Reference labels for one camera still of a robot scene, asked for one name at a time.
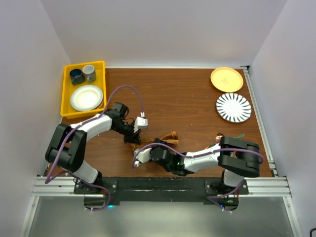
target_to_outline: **striped plate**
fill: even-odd
[[[222,94],[216,101],[216,110],[228,122],[244,122],[251,115],[249,101],[237,93]]]

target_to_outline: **dark blue cup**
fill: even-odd
[[[80,69],[71,70],[69,76],[71,78],[71,83],[73,85],[77,85],[84,82],[84,74]]]

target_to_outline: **brown wooden surface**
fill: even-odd
[[[222,94],[210,82],[212,69],[107,69],[107,97],[120,85],[132,85],[141,93],[144,101],[149,127],[142,130],[142,138],[159,137],[171,131],[179,135],[180,143],[176,149],[180,152],[195,152],[211,144],[217,133],[226,136],[244,134],[244,140],[260,145],[265,156],[262,138],[254,112],[243,123],[230,123],[223,120],[215,109],[215,102]],[[247,83],[242,70],[238,70],[244,84],[239,94],[252,104]],[[136,118],[140,113],[137,94],[129,89],[119,90],[115,101],[129,107],[128,117]],[[63,123],[76,123],[87,118],[66,119]],[[108,131],[92,138],[86,145],[85,160],[102,172],[103,176],[151,176],[171,177],[154,162],[131,167],[133,153],[129,144],[124,144],[123,136]],[[222,168],[211,167],[188,177],[219,177]],[[261,176],[271,177],[267,162],[261,165]]]

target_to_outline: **gray floor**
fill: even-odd
[[[84,211],[82,197],[41,197],[31,237],[292,237],[282,198],[244,197],[232,215],[214,205],[122,202]]]

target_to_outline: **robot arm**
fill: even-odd
[[[164,143],[156,139],[155,143]],[[155,146],[141,151],[136,157],[136,166],[147,161],[154,161],[161,165],[167,172],[179,176],[186,176],[198,170],[212,166],[225,168],[223,181],[227,186],[235,187],[244,177],[260,176],[260,158],[257,154],[247,152],[236,152],[233,157],[231,151],[213,151],[225,148],[244,149],[258,153],[259,145],[232,137],[222,137],[220,143],[211,148],[183,153],[185,157],[171,153],[168,148]]]
[[[53,163],[66,135],[73,128],[82,125],[69,138],[68,143],[70,143],[70,147],[64,147],[57,165],[70,171],[78,178],[89,183],[95,183],[97,177],[100,176],[101,173],[84,161],[85,145],[87,141],[102,132],[114,130],[124,135],[125,143],[141,143],[140,130],[147,128],[148,121],[145,118],[137,117],[134,122],[128,124],[124,121],[124,116],[127,111],[127,106],[116,102],[112,109],[107,110],[101,116],[97,114],[95,117],[98,119],[91,122],[80,122],[71,125],[59,124],[56,127],[46,151],[45,159],[48,162]]]

